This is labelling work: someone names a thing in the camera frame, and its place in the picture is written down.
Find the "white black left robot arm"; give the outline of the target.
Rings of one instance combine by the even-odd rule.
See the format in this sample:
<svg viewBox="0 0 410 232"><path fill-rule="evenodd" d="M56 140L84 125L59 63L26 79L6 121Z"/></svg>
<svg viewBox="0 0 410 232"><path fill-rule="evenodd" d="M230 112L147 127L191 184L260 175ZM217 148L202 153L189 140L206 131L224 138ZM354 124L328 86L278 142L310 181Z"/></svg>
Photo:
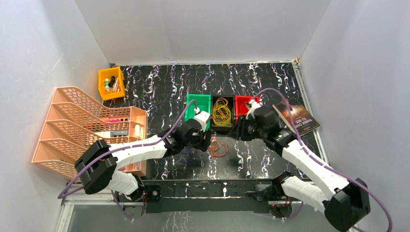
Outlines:
<svg viewBox="0 0 410 232"><path fill-rule="evenodd" d="M136 175L122 172L122 167L177 155L186 147L206 152L213 134L212 129L191 118L180 126L136 142L109 144L100 139L83 153L74 167L86 194L107 189L139 201L145 193L144 184Z"/></svg>

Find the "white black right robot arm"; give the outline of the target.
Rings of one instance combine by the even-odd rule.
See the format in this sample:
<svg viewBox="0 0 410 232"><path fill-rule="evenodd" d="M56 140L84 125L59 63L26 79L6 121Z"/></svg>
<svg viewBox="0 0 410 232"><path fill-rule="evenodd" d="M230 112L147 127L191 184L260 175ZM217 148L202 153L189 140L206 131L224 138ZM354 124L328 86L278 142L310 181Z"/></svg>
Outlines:
<svg viewBox="0 0 410 232"><path fill-rule="evenodd" d="M242 141L261 139L279 156L306 174L311 183L284 172L262 190L278 200L292 197L322 212L338 231L347 232L371 211L369 195L361 187L365 182L357 178L349 181L331 171L322 159L316 158L289 128L281 128L275 110L260 107L248 116L239 116L234 137Z"/></svg>

